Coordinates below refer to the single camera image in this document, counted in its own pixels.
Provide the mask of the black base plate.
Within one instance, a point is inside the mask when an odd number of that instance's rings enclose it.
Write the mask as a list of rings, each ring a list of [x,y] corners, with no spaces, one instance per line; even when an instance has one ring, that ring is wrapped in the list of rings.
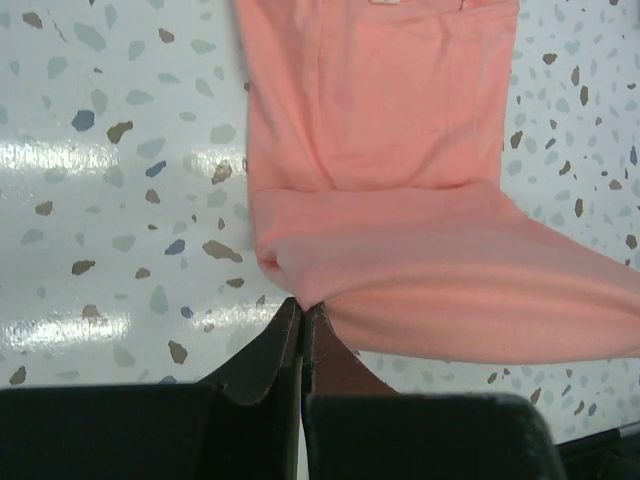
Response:
[[[556,448],[568,479],[640,479],[638,422],[567,441]]]

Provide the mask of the pink t shirt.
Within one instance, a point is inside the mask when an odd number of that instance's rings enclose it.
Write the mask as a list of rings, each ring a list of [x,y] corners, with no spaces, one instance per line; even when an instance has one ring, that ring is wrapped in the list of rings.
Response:
[[[639,354],[639,275],[500,188],[515,1],[238,1],[263,273],[349,346]]]

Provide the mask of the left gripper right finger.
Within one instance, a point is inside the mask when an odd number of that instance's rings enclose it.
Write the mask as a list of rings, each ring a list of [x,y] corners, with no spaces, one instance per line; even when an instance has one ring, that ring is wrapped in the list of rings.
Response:
[[[313,479],[563,479],[546,423],[512,394],[401,394],[304,316],[303,405]]]

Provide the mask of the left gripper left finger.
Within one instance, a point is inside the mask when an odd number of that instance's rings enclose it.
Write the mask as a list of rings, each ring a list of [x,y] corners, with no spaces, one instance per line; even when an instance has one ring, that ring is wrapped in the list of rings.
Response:
[[[194,383],[1,393],[5,479],[293,479],[302,312],[266,328]]]

